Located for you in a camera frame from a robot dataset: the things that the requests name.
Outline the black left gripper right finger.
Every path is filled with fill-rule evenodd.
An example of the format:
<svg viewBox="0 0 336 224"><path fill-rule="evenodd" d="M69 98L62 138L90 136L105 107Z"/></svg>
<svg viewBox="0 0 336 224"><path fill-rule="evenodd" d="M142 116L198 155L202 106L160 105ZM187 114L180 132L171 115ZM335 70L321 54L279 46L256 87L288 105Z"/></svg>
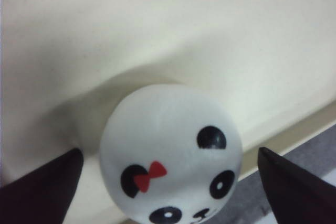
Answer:
<svg viewBox="0 0 336 224"><path fill-rule="evenodd" d="M278 223L335 223L335 186L266 147L257 165Z"/></svg>

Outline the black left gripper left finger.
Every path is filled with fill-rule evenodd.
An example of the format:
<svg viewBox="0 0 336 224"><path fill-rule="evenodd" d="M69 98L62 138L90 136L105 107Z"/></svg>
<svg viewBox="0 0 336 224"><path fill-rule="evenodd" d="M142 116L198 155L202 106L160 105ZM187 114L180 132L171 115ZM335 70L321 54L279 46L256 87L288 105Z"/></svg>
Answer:
<svg viewBox="0 0 336 224"><path fill-rule="evenodd" d="M63 223L83 154L74 148L1 188L1 223Z"/></svg>

